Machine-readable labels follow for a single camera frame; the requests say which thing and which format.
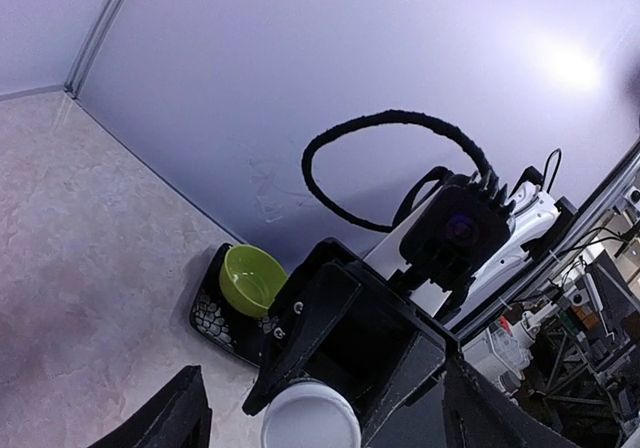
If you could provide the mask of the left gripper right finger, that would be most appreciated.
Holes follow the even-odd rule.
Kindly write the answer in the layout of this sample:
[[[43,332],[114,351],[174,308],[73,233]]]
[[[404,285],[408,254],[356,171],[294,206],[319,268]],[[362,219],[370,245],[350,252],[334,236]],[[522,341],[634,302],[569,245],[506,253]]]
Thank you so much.
[[[460,356],[446,362],[442,407],[449,447],[575,445],[509,401]]]

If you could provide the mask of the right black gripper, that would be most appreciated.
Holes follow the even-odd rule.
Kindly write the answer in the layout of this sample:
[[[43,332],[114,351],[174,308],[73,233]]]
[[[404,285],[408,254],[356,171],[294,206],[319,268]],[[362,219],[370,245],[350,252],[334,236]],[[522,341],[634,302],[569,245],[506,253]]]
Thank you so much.
[[[332,238],[291,273],[270,314],[276,327],[263,343],[243,412],[257,415],[309,377],[349,402],[365,443],[398,408],[425,394],[459,351],[453,334]]]

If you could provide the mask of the white bottle cap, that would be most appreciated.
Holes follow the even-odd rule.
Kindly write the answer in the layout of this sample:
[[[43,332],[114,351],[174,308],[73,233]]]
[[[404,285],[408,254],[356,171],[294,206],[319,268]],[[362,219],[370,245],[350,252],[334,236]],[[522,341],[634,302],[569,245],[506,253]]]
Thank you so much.
[[[316,380],[296,382],[266,408],[260,446],[266,448],[358,448],[359,421],[349,402]]]

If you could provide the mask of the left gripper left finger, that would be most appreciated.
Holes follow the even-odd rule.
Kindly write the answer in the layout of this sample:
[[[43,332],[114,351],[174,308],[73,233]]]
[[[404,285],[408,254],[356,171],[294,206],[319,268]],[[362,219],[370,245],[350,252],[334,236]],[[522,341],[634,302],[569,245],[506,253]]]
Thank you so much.
[[[91,448],[205,448],[210,442],[211,422],[201,366],[187,365]]]

